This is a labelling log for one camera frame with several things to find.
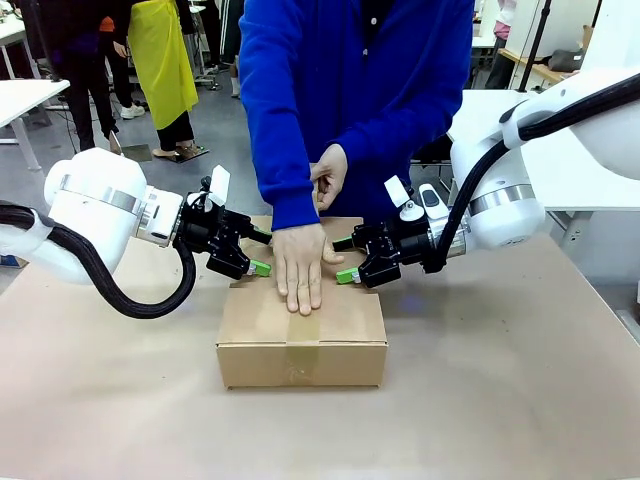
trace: hand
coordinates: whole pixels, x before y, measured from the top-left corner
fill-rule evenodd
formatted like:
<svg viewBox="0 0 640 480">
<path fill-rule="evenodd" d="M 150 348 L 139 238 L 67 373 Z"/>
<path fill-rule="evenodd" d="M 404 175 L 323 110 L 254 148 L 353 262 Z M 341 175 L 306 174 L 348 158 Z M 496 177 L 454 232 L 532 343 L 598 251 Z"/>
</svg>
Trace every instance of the hand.
<svg viewBox="0 0 640 480">
<path fill-rule="evenodd" d="M 318 182 L 318 210 L 328 209 L 342 191 L 347 168 L 347 154 L 337 143 L 330 145 L 311 168 L 311 181 Z"/>
<path fill-rule="evenodd" d="M 344 257 L 336 255 L 319 223 L 273 232 L 278 292 L 287 298 L 291 313 L 310 315 L 322 303 L 320 263 L 336 265 Z"/>
<path fill-rule="evenodd" d="M 116 53 L 122 58 L 127 58 L 127 47 L 118 42 L 113 42 L 113 48 L 116 50 Z"/>
</svg>

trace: floor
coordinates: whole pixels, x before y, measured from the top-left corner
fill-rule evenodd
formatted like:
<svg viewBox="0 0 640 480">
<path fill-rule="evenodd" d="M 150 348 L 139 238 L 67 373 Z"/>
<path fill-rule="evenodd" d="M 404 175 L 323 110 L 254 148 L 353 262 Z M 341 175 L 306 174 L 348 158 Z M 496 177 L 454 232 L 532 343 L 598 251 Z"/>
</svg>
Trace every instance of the floor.
<svg viewBox="0 0 640 480">
<path fill-rule="evenodd" d="M 214 92 L 199 88 L 200 103 L 191 115 L 196 140 L 210 148 L 211 153 L 181 165 L 156 159 L 143 162 L 140 166 L 150 185 L 184 194 L 198 189 L 200 179 L 209 175 L 215 165 L 223 165 L 231 173 L 228 207 L 252 215 L 268 214 L 270 207 L 262 201 L 256 187 L 244 109 L 240 101 L 230 97 L 228 73 L 221 74 L 218 81 L 223 86 L 222 90 Z M 119 111 L 115 96 L 112 97 L 114 110 Z M 50 112 L 49 116 L 52 126 L 29 126 L 29 136 L 43 167 L 42 173 L 34 174 L 26 169 L 17 147 L 0 146 L 0 199 L 33 206 L 45 212 L 48 210 L 42 197 L 44 175 L 55 162 L 73 156 L 71 139 L 76 146 L 78 144 L 70 115 L 65 119 L 63 113 Z M 148 114 L 134 120 L 118 119 L 118 127 L 123 146 L 157 146 L 157 137 Z M 108 148 L 106 140 L 100 137 L 97 122 L 94 123 L 94 130 L 98 146 Z M 6 136 L 11 136 L 11 131 L 0 129 L 0 138 Z M 435 167 L 414 167 L 412 179 L 415 185 L 425 182 L 437 184 L 437 174 Z M 445 172 L 444 176 L 450 178 L 450 173 Z M 439 185 L 438 189 L 445 194 Z M 18 274 L 19 270 L 0 267 L 0 293 Z M 631 311 L 635 305 L 636 285 L 603 285 L 596 288 L 614 310 Z"/>
</svg>

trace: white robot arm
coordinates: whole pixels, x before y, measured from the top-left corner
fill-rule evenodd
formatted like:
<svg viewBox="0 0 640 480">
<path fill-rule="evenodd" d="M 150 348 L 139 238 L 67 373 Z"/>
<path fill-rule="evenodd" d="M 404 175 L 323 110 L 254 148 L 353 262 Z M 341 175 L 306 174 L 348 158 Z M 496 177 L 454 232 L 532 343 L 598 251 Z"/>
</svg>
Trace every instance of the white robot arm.
<svg viewBox="0 0 640 480">
<path fill-rule="evenodd" d="M 451 211 L 433 187 L 420 188 L 423 206 L 410 200 L 400 181 L 387 182 L 398 218 L 356 227 L 336 250 L 367 251 L 356 269 L 338 274 L 340 283 L 374 287 L 400 277 L 400 264 L 441 270 L 448 257 L 473 248 L 496 248 L 530 238 L 544 222 L 520 147 L 571 127 L 606 168 L 640 179 L 640 74 L 632 70 L 582 73 L 505 112 L 499 125 L 476 143 L 456 142 L 454 175 L 460 192 Z M 207 268 L 231 278 L 268 275 L 270 267 L 250 261 L 241 237 L 268 244 L 249 217 L 224 208 L 229 174 L 216 167 L 199 192 L 186 199 L 148 186 L 138 164 L 103 150 L 78 154 L 51 170 L 45 197 L 49 217 L 0 202 L 0 254 L 17 255 L 49 268 L 66 281 L 93 283 L 124 315 L 156 318 L 175 309 L 195 282 L 193 253 L 210 254 Z M 176 292 L 156 305 L 131 301 L 113 282 L 129 237 L 172 245 L 183 263 Z"/>
<path fill-rule="evenodd" d="M 385 185 L 402 211 L 376 226 L 356 227 L 336 250 L 367 251 L 340 283 L 375 287 L 400 277 L 400 264 L 441 270 L 449 257 L 528 240 L 542 227 L 545 210 L 536 199 L 520 147 L 570 127 L 593 157 L 616 174 L 640 180 L 636 132 L 640 131 L 640 69 L 590 71 L 571 77 L 505 112 L 480 141 L 456 141 L 451 162 L 461 187 L 451 211 L 430 185 L 421 205 L 397 178 Z"/>
<path fill-rule="evenodd" d="M 94 284 L 124 315 L 156 318 L 177 308 L 195 282 L 193 253 L 209 253 L 207 268 L 234 279 L 269 275 L 269 265 L 248 259 L 240 238 L 269 243 L 271 235 L 251 219 L 226 210 L 229 173 L 217 166 L 199 192 L 181 195 L 147 185 L 140 166 L 98 148 L 58 162 L 45 183 L 48 217 L 0 203 L 0 254 L 16 255 L 64 281 Z M 180 255 L 183 278 L 176 292 L 156 305 L 130 300 L 111 275 L 130 237 Z"/>
</svg>

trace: cardboard box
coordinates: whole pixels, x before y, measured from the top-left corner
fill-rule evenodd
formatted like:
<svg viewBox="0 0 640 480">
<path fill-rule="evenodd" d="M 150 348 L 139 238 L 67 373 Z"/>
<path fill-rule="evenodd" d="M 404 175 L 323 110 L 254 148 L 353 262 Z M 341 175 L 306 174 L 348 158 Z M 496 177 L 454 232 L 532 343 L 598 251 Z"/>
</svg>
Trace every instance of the cardboard box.
<svg viewBox="0 0 640 480">
<path fill-rule="evenodd" d="M 269 229 L 269 217 L 254 218 Z M 348 236 L 358 219 L 323 222 L 331 239 Z M 252 259 L 273 264 L 270 247 L 243 244 Z M 375 291 L 338 285 L 335 273 L 359 265 L 359 252 L 337 267 L 325 265 L 322 308 L 309 317 L 290 314 L 278 294 L 275 275 L 233 283 L 218 334 L 217 353 L 226 387 L 378 386 L 382 383 L 387 337 Z"/>
</svg>

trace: white sneaker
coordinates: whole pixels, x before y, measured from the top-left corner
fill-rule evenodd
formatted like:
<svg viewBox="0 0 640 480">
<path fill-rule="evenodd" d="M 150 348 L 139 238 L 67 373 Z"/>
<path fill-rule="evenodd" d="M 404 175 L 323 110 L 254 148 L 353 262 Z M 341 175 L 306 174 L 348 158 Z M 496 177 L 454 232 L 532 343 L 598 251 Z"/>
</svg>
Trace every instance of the white sneaker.
<svg viewBox="0 0 640 480">
<path fill-rule="evenodd" d="M 144 107 L 131 105 L 129 108 L 122 107 L 122 110 L 120 110 L 120 116 L 125 120 L 131 120 L 132 118 L 141 117 L 144 115 L 144 112 Z"/>
</svg>

